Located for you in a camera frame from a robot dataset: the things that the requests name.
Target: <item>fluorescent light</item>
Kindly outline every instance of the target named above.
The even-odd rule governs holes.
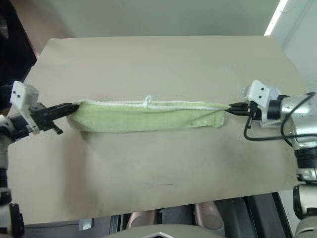
[[[269,22],[269,25],[267,26],[267,29],[264,33],[265,36],[269,36],[271,35],[279,17],[281,16],[282,11],[285,8],[285,5],[287,4],[288,0],[280,0],[279,4],[277,5],[275,12],[273,14],[273,17],[271,19],[271,21]]]

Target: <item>table surface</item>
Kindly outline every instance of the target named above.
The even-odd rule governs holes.
[[[46,106],[79,99],[241,101],[258,79],[289,95],[301,77],[271,37],[52,39],[26,82]],[[222,128],[126,134],[41,132],[9,148],[8,182],[26,224],[67,221],[284,190],[296,159],[283,141],[250,142],[246,118]],[[253,127],[254,135],[277,129]]]

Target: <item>beige table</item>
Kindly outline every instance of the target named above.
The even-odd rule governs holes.
[[[78,99],[240,101],[254,79],[304,93],[267,37],[50,40],[27,82],[46,106]],[[290,188],[296,161],[282,141],[249,142],[246,118],[222,128],[127,134],[41,132],[9,148],[9,186],[26,224],[122,214]],[[278,130],[256,129],[256,135]]]

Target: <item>green towel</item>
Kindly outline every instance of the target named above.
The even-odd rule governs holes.
[[[185,101],[98,102],[80,100],[78,110],[68,117],[80,131],[126,133],[181,127],[221,127],[228,105]]]

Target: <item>black cable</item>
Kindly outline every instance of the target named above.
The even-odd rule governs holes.
[[[281,124],[281,128],[280,128],[280,131],[281,131],[281,135],[283,137],[283,139],[285,140],[285,142],[287,144],[289,144],[290,146],[293,146],[292,143],[286,138],[286,135],[284,133],[284,127],[285,127],[285,124],[287,122],[287,120],[291,117],[291,115],[302,105],[304,104],[305,102],[307,102],[310,98],[312,98],[314,95],[316,94],[316,92],[310,92],[308,93],[308,97],[306,97],[305,99],[303,99],[299,104],[296,105],[296,107],[293,108],[293,110],[291,110],[288,114],[286,114],[284,120],[282,121],[282,124]]]
[[[291,117],[292,113],[297,110],[303,103],[305,103],[307,100],[309,100],[311,97],[313,97],[316,93],[315,92],[311,92],[311,93],[308,93],[308,97],[306,97],[304,100],[302,100],[298,105],[296,105],[296,107],[290,112],[288,113],[282,124],[281,124],[281,129],[283,130],[284,129],[284,126],[287,122],[287,120]],[[247,131],[250,127],[250,124],[252,122],[252,117],[256,111],[256,108],[257,108],[257,104],[256,103],[252,103],[250,104],[250,116],[248,117],[248,120],[247,120],[247,123],[244,127],[244,131],[243,131],[243,135],[244,137],[247,139],[247,140],[250,140],[250,141],[268,141],[268,140],[281,140],[281,139],[284,139],[284,140],[287,140],[287,139],[293,139],[293,138],[299,138],[299,137],[309,137],[309,136],[317,136],[317,134],[315,133],[310,133],[310,134],[301,134],[301,135],[285,135],[284,136],[271,136],[271,137],[249,137],[247,135]]]

